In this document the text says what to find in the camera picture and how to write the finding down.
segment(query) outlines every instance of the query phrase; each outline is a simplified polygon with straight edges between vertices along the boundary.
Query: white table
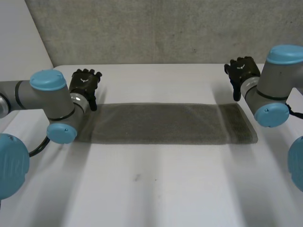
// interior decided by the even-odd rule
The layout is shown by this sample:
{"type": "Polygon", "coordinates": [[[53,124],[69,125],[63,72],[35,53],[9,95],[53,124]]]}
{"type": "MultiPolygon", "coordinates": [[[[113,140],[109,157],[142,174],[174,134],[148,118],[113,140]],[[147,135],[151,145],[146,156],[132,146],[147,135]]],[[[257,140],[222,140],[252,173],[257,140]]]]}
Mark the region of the white table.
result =
{"type": "MultiPolygon", "coordinates": [[[[103,73],[98,103],[230,103],[221,64],[60,66],[103,73]]],[[[303,111],[294,90],[288,100],[303,111]]],[[[31,159],[22,189],[2,202],[5,227],[301,227],[303,192],[291,182],[287,152],[303,135],[290,117],[261,128],[253,145],[98,145],[48,147],[31,159]]],[[[5,130],[29,150],[44,138],[43,111],[20,111],[5,130]]]]}

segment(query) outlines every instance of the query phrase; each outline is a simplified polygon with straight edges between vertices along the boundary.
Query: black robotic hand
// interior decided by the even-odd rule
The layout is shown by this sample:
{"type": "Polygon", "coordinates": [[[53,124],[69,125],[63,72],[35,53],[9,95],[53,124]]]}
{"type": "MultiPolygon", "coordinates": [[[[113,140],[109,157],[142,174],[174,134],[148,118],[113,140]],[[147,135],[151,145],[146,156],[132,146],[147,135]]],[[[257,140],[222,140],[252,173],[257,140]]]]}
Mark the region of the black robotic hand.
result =
{"type": "Polygon", "coordinates": [[[95,74],[94,70],[88,71],[87,69],[77,70],[72,75],[69,88],[70,93],[83,95],[89,102],[91,111],[97,110],[95,90],[98,87],[101,77],[102,74],[100,72],[95,74]]]}
{"type": "Polygon", "coordinates": [[[225,64],[224,71],[228,74],[233,87],[233,99],[241,99],[241,85],[251,77],[260,77],[261,73],[252,57],[237,58],[231,60],[231,65],[225,64]]]}

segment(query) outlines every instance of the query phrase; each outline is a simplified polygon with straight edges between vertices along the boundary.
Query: gray towel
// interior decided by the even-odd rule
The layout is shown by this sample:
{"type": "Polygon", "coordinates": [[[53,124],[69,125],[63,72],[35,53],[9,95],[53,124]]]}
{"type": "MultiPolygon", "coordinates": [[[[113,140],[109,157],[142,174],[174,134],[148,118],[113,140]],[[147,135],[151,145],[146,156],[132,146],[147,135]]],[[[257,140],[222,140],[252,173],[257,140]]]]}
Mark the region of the gray towel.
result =
{"type": "Polygon", "coordinates": [[[250,144],[258,137],[237,104],[131,103],[88,111],[77,140],[101,144],[250,144]]]}

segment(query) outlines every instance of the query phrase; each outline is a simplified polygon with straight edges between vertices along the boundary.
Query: robotic arm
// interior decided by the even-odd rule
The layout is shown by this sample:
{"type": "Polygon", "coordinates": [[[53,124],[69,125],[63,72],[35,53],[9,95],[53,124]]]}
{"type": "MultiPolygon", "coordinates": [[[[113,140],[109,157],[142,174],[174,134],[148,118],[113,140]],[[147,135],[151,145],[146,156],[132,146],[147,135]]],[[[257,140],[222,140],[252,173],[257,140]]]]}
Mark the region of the robotic arm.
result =
{"type": "MultiPolygon", "coordinates": [[[[224,66],[233,86],[233,98],[239,101],[241,94],[255,120],[264,127],[276,127],[294,115],[303,119],[302,113],[294,113],[286,104],[292,90],[303,88],[303,47],[279,45],[267,55],[262,73],[251,57],[231,60],[224,66]]],[[[288,170],[293,183],[303,192],[303,136],[288,151],[288,170]]]]}
{"type": "MultiPolygon", "coordinates": [[[[0,118],[14,110],[43,109],[50,123],[45,141],[71,143],[88,106],[97,109],[95,90],[101,76],[94,70],[77,70],[69,89],[57,70],[37,72],[30,80],[0,82],[0,118]]],[[[19,190],[28,169],[29,154],[23,142],[0,134],[0,201],[19,190]]]]}

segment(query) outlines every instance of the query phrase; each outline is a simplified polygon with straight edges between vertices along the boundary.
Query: gray wall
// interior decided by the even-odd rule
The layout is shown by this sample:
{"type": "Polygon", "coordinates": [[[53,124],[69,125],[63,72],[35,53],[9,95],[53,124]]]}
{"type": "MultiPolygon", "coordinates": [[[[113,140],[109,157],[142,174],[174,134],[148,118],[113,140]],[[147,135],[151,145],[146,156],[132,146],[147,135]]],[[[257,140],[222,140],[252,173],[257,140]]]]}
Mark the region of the gray wall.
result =
{"type": "Polygon", "coordinates": [[[263,63],[303,45],[303,0],[26,0],[54,64],[263,63]]]}

